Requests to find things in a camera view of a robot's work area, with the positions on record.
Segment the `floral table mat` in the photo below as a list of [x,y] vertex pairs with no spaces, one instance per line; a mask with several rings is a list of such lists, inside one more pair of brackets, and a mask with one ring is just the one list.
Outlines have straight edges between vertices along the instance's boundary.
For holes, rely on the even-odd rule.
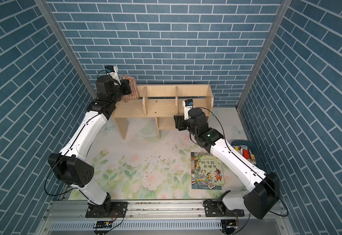
[[225,165],[220,187],[193,186],[191,154],[202,151],[187,131],[158,131],[153,118],[129,119],[125,138],[110,119],[92,143],[87,162],[95,169],[97,183],[114,200],[215,199],[227,190],[245,190]]

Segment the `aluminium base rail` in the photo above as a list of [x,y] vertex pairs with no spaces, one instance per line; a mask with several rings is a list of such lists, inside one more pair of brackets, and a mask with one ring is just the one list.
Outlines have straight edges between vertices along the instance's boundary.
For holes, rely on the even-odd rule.
[[[211,200],[129,200],[112,202],[113,212],[87,218],[84,201],[52,201],[37,235],[291,235],[283,206],[277,203],[263,219],[243,204],[221,213]],[[93,229],[97,221],[112,221],[109,230]]]

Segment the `colourful children's picture book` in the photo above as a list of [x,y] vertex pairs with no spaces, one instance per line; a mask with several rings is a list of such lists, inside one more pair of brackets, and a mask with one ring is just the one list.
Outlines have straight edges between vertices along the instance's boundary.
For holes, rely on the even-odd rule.
[[222,190],[223,164],[210,153],[191,153],[191,183],[194,190]]

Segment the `light wooden bookshelf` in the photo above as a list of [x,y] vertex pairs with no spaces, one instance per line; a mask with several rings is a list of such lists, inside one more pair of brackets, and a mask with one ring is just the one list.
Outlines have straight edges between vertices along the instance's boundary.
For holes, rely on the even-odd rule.
[[156,134],[161,130],[175,129],[175,115],[184,115],[183,102],[193,99],[195,107],[212,110],[214,96],[210,85],[138,85],[138,99],[116,104],[113,120],[121,134],[126,138],[130,118],[153,118]]

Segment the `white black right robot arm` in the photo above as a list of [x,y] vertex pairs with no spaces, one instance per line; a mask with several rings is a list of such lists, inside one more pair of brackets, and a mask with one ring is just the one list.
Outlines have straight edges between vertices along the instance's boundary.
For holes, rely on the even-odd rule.
[[243,198],[246,209],[257,219],[263,219],[280,200],[280,180],[247,161],[225,139],[224,134],[209,127],[202,108],[192,108],[186,117],[174,116],[175,127],[187,130],[195,142],[208,153],[220,159],[236,174],[249,191]]

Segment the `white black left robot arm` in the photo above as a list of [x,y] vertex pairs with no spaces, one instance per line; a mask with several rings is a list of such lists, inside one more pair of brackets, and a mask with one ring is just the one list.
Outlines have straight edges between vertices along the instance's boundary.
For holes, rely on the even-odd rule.
[[59,153],[52,153],[48,163],[56,178],[78,190],[88,204],[87,218],[107,217],[112,213],[111,197],[94,179],[94,167],[87,154],[99,130],[109,120],[121,100],[138,96],[134,78],[113,75],[97,78],[97,97],[88,106],[85,117],[71,140]]

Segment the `small green circuit board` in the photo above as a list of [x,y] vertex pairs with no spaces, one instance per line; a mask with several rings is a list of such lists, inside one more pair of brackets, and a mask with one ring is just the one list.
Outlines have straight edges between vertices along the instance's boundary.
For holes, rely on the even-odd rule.
[[93,226],[95,231],[97,230],[109,230],[112,228],[112,221],[97,221],[96,224]]

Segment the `teal plastic storage bin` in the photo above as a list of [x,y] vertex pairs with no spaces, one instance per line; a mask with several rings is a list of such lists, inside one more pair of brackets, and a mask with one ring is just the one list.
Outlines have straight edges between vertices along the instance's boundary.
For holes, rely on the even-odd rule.
[[261,163],[258,148],[248,140],[233,140],[231,146],[253,165]]

